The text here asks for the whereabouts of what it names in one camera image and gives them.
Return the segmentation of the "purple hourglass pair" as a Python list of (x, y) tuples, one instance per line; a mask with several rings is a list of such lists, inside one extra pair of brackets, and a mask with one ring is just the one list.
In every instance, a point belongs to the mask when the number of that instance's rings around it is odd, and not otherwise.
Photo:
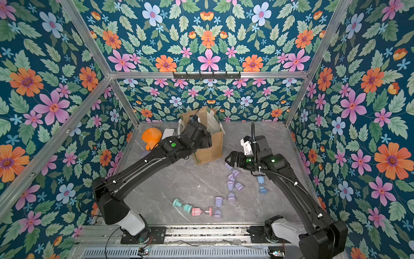
[(229, 194), (227, 196), (228, 202), (236, 202), (235, 192), (241, 192), (244, 190), (245, 186), (240, 182), (228, 181), (226, 183)]

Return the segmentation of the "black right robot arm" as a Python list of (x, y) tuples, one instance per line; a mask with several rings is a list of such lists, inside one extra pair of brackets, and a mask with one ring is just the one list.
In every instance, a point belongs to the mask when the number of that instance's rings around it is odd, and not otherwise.
[(268, 241), (286, 240), (300, 248), (305, 259), (332, 259), (345, 250), (348, 228), (334, 220), (306, 191), (291, 164), (282, 154), (273, 154), (264, 136), (243, 139), (248, 151), (232, 151), (225, 162), (250, 172), (267, 176), (284, 193), (302, 225), (277, 215), (265, 221), (264, 235)]

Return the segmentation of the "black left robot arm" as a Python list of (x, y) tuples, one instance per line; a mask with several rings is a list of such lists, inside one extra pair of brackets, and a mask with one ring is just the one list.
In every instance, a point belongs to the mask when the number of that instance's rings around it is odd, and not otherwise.
[(136, 163), (111, 177), (93, 180), (95, 202), (105, 224), (118, 225), (132, 236), (140, 235), (146, 228), (146, 222), (128, 207), (124, 199), (158, 171), (211, 146), (210, 132), (198, 116), (193, 115), (182, 133), (160, 140)]

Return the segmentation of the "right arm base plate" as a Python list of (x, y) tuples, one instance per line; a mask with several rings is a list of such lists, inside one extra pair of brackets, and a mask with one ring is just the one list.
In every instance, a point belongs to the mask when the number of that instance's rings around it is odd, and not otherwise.
[(251, 226), (247, 232), (250, 234), (252, 243), (259, 241), (268, 243), (280, 243), (287, 241), (298, 244), (296, 225), (287, 221), (283, 216), (277, 215), (265, 220), (263, 226)]

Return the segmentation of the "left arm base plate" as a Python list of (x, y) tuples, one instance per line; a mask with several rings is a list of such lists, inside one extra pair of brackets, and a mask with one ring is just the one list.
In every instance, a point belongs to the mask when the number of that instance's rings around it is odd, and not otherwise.
[(148, 245), (163, 244), (166, 237), (166, 227), (147, 226), (142, 232), (137, 235), (129, 234), (126, 230), (121, 228), (123, 234), (120, 243), (122, 245)]

